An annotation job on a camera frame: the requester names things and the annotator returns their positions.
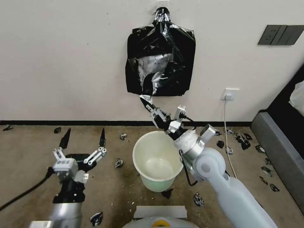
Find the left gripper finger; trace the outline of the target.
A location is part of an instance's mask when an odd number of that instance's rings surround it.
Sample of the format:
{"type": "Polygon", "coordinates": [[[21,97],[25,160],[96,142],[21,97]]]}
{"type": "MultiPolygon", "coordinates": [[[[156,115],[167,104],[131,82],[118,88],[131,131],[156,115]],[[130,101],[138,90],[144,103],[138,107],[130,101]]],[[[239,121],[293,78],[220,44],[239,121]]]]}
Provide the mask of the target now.
{"type": "Polygon", "coordinates": [[[83,163],[87,165],[93,165],[94,162],[98,163],[107,154],[105,143],[105,129],[103,128],[100,136],[98,149],[95,150],[92,154],[90,154],[86,159],[84,159],[83,163]]]}
{"type": "Polygon", "coordinates": [[[55,164],[68,164],[69,160],[65,157],[64,150],[68,146],[69,138],[71,134],[71,128],[67,130],[65,135],[61,138],[60,144],[58,148],[53,150],[53,154],[56,158],[55,164]]]}

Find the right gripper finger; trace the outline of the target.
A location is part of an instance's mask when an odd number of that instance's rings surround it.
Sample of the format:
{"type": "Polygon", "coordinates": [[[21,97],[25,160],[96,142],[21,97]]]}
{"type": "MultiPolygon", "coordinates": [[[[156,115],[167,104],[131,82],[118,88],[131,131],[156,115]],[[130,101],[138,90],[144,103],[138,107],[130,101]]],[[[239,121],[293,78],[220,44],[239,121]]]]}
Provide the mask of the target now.
{"type": "Polygon", "coordinates": [[[150,113],[150,117],[155,126],[164,126],[164,115],[159,108],[155,107],[153,104],[146,101],[144,98],[140,98],[145,109],[150,113]]]}
{"type": "Polygon", "coordinates": [[[160,118],[160,120],[163,122],[171,120],[169,114],[167,114],[161,108],[156,107],[152,104],[151,97],[144,97],[144,101],[145,101],[144,106],[149,111],[150,117],[152,118],[153,121],[157,121],[157,118],[160,118]]]}

